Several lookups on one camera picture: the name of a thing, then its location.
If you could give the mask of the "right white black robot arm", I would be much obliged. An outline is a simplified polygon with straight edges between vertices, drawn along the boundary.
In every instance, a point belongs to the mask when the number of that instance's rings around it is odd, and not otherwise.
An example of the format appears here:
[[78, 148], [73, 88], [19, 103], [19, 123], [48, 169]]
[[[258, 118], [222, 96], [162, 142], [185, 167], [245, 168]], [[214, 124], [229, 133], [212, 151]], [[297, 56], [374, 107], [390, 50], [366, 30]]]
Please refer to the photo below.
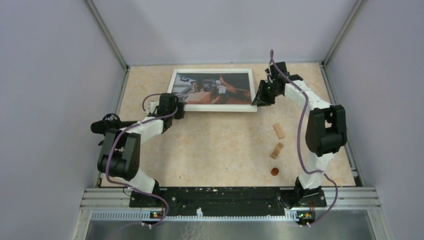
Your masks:
[[308, 206], [323, 196], [322, 180], [330, 160], [347, 143], [346, 110], [315, 94], [298, 74], [291, 75], [285, 62], [270, 63], [266, 80], [259, 82], [253, 106], [275, 104], [276, 97], [292, 100], [300, 109], [296, 147], [302, 173], [280, 203], [285, 208]]

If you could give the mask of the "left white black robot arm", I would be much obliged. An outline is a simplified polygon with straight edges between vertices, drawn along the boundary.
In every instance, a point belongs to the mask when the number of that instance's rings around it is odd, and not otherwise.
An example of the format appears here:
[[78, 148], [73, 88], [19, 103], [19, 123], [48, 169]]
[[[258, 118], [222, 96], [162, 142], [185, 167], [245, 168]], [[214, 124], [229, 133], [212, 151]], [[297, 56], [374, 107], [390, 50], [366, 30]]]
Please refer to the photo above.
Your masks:
[[103, 135], [97, 170], [105, 179], [141, 195], [149, 207], [164, 201], [159, 184], [140, 169], [141, 145], [165, 133], [174, 120], [185, 116], [185, 103], [173, 93], [160, 93], [158, 101], [148, 104], [147, 116], [142, 120], [122, 121], [115, 113], [91, 124], [94, 134]]

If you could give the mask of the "wooden picture frame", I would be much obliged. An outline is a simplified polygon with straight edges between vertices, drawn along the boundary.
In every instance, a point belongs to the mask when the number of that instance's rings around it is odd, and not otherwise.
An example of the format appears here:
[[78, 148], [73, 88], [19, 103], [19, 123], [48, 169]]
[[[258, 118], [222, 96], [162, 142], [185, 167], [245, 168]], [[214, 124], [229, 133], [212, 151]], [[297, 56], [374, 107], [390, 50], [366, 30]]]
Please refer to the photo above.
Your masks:
[[[205, 71], [205, 72], [218, 72], [218, 71], [223, 71], [223, 72], [248, 72], [249, 76], [252, 79], [252, 84], [251, 84], [251, 97], [252, 97], [252, 101], [255, 98], [255, 84], [254, 84], [254, 78], [253, 78], [253, 72], [250, 68], [181, 68], [181, 69], [175, 69], [173, 71], [172, 77], [175, 76], [176, 72], [200, 72], [200, 71]], [[185, 107], [184, 110], [187, 112], [232, 112], [232, 113], [236, 113], [236, 112], [242, 112], [242, 113], [255, 113], [257, 111], [257, 107], [256, 106], [252, 106], [250, 105], [206, 105], [206, 104], [186, 104], [185, 103]]]

